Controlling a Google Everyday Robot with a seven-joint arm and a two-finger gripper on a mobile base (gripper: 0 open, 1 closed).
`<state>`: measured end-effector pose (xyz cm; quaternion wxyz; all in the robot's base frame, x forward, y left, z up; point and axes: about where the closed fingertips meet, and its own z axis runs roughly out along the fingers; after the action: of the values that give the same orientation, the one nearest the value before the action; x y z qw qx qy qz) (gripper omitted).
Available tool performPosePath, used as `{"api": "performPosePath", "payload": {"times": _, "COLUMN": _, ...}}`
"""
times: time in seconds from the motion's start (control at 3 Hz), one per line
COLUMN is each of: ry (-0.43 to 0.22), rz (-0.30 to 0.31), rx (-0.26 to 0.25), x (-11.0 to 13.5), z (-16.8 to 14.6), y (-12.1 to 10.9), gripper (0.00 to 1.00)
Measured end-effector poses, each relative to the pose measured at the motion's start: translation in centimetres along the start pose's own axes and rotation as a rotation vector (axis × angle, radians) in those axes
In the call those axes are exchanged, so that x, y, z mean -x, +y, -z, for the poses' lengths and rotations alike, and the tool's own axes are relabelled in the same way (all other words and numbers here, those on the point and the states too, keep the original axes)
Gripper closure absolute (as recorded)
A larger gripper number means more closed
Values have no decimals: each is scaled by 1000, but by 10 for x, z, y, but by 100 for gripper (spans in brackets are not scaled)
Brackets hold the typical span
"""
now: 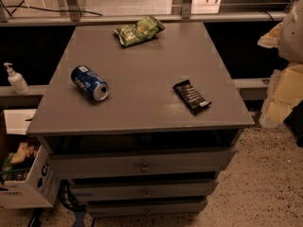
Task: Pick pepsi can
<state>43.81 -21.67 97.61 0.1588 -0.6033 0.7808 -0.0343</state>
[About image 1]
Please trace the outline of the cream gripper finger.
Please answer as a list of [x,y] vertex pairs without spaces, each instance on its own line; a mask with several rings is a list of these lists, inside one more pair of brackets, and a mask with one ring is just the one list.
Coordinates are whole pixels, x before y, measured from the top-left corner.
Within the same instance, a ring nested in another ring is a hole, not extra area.
[[282,24],[274,26],[269,32],[261,36],[258,45],[265,48],[278,48],[278,38]]
[[290,62],[284,70],[275,70],[270,77],[259,124],[266,129],[277,127],[302,100],[303,64]]

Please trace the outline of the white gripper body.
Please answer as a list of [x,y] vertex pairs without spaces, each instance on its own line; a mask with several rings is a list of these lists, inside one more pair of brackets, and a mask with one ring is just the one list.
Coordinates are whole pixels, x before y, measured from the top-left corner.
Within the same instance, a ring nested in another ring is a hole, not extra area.
[[294,3],[282,22],[278,53],[287,61],[303,62],[303,0]]

